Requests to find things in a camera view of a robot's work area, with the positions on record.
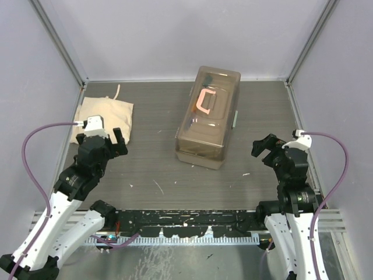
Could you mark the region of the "brown translucent toolbox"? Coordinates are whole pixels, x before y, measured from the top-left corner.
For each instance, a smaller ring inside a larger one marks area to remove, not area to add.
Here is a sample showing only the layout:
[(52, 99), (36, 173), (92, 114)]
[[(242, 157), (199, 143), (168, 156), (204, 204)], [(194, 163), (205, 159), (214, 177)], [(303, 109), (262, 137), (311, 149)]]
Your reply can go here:
[[(212, 83), (204, 87), (210, 75)], [(191, 90), (191, 99), (175, 137), (178, 159), (192, 165), (218, 170), (227, 157), (228, 143), (233, 130), (240, 93), (241, 74), (236, 71), (201, 66)], [(197, 111), (191, 111), (197, 101)], [(196, 115), (190, 129), (185, 122)]]

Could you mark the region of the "green handled screwdriver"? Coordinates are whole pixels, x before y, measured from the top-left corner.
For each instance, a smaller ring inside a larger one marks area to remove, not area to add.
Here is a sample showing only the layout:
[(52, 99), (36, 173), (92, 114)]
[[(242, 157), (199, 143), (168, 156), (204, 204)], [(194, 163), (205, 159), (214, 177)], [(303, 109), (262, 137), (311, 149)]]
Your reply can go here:
[(207, 87), (212, 83), (213, 78), (210, 75), (206, 75), (205, 80), (203, 81), (203, 86)]

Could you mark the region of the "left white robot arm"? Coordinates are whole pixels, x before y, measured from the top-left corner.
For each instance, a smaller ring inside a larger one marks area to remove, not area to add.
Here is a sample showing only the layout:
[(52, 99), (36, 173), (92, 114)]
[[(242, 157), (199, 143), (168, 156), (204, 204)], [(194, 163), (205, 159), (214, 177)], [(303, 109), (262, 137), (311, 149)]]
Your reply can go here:
[(114, 128), (112, 142), (100, 115), (77, 121), (83, 133), (74, 163), (58, 177), (51, 196), (43, 193), (46, 209), (25, 241), (12, 254), (1, 256), (1, 269), (9, 279), (56, 279), (72, 253), (93, 233), (110, 231), (117, 224), (116, 209), (102, 200), (96, 201), (85, 216), (67, 232), (65, 224), (104, 176), (109, 160), (127, 155), (119, 128)]

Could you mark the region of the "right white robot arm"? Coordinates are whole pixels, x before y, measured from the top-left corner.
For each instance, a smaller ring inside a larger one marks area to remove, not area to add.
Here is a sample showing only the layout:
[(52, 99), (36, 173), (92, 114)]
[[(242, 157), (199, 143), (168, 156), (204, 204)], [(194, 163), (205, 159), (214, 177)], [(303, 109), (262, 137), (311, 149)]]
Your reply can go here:
[(262, 162), (275, 172), (277, 200), (261, 201), (256, 207), (256, 224), (271, 235), (266, 249), (273, 279), (327, 279), (315, 215), (319, 202), (307, 183), (308, 155), (312, 138), (302, 130), (286, 142), (274, 134), (254, 141), (251, 155), (268, 150)]

